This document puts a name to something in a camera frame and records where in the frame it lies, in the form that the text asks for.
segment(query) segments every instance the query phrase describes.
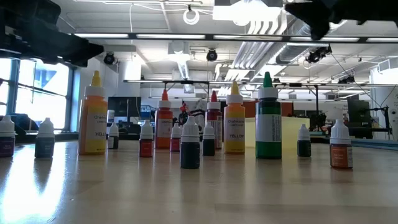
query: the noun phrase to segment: ceiling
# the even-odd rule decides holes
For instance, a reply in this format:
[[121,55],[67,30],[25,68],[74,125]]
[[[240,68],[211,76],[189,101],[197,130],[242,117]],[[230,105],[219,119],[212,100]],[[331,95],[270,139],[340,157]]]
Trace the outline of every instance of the ceiling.
[[[52,0],[62,8],[59,28],[64,32],[172,32],[172,33],[209,33],[209,34],[245,34],[249,26],[235,25],[232,21],[214,21],[211,15],[200,13],[200,20],[195,25],[188,25],[183,21],[184,11],[160,11],[159,5],[150,5],[153,9],[141,6],[131,6],[131,24],[128,4],[103,4],[102,2],[76,2],[74,0]],[[213,0],[203,2],[204,10],[212,10]],[[165,6],[166,10],[185,9],[185,6]],[[348,21],[333,35],[360,36],[398,36],[398,29],[393,22],[367,22],[357,26],[356,21]],[[96,40],[103,45],[135,45],[148,69],[143,69],[144,76],[151,78],[156,74],[171,74],[178,70],[177,63],[168,60],[168,46],[170,41],[153,40]],[[207,42],[191,41],[189,43],[191,60],[187,62],[190,70],[215,71],[217,63],[231,63],[241,42]],[[207,62],[208,49],[214,48],[218,53],[218,62]],[[341,66],[346,69],[354,68],[357,82],[369,80],[369,68],[377,65],[388,56],[398,55],[398,45],[394,44],[332,44],[331,55],[322,59],[320,63],[309,66],[304,62],[306,55],[283,70],[283,76],[277,75],[282,82],[327,82],[331,77],[338,78],[343,73]],[[115,52],[120,60],[130,60],[132,53],[129,49]]]

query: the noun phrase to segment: desk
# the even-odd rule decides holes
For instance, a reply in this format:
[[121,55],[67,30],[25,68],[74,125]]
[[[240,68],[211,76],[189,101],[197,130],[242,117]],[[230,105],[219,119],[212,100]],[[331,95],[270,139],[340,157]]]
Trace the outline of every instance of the desk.
[[354,171],[329,166],[328,145],[311,159],[246,155],[201,159],[183,170],[179,154],[138,158],[121,141],[106,156],[57,142],[52,160],[18,146],[0,159],[0,223],[397,223],[398,153],[354,148]]

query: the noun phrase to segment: window frame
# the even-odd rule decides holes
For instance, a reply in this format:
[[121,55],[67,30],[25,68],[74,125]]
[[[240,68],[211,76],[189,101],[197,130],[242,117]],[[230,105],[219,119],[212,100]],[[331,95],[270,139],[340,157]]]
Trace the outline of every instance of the window frame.
[[38,88],[35,86],[25,85],[18,82],[19,80],[19,70],[21,66],[21,61],[18,59],[11,60],[11,74],[10,80],[5,80],[8,82],[8,99],[7,99],[7,114],[15,113],[16,112],[16,105],[17,105],[17,96],[18,96],[18,88],[25,88],[28,90],[32,90],[33,92],[37,93],[44,93],[52,96],[61,96],[65,97],[66,99],[66,112],[65,112],[65,124],[63,128],[55,128],[55,130],[62,130],[62,131],[70,131],[70,118],[72,113],[72,94],[73,94],[73,82],[74,82],[74,74],[76,71],[76,67],[73,67],[68,64],[64,64],[69,68],[69,79],[68,79],[68,90],[67,95],[61,95],[58,93],[54,93],[52,91],[44,90],[42,88]]

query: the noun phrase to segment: yellow liquid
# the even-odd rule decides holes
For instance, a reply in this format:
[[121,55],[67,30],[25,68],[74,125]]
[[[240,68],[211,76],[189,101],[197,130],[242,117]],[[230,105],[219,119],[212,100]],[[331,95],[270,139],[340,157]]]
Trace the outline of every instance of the yellow liquid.
[[224,108],[224,152],[244,154],[245,108],[239,103],[231,103]]

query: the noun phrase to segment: window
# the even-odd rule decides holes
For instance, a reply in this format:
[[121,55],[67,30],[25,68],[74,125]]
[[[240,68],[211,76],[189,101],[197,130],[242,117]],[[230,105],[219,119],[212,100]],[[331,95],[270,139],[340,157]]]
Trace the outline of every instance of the window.
[[62,64],[21,60],[16,113],[25,113],[40,124],[50,118],[54,128],[63,129],[67,110],[69,68]]
[[5,115],[8,100],[8,81],[11,75],[11,59],[0,59],[0,115]]

